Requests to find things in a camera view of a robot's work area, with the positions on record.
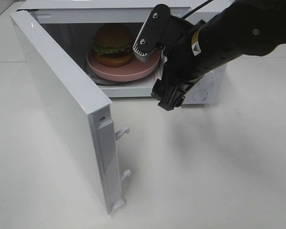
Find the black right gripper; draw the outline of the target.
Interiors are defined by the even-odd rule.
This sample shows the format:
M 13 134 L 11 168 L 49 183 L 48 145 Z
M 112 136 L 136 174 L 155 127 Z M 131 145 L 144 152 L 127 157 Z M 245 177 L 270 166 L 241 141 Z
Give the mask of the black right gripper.
M 167 61 L 162 79 L 153 85 L 151 96 L 166 111 L 179 107 L 188 92 L 188 83 L 225 64 L 225 52 L 212 37 L 211 23 L 193 25 L 172 15 L 157 19 L 157 45 L 164 47 Z

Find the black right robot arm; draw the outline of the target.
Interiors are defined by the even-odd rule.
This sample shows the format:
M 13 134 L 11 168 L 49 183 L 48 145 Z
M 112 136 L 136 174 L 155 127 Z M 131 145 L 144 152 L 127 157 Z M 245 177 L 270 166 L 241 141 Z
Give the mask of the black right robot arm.
M 167 61 L 152 96 L 166 111 L 179 107 L 188 91 L 208 72 L 241 55 L 265 56 L 286 43 L 286 0 L 236 0 L 207 22 L 192 25 L 172 16 L 164 4 L 158 45 Z

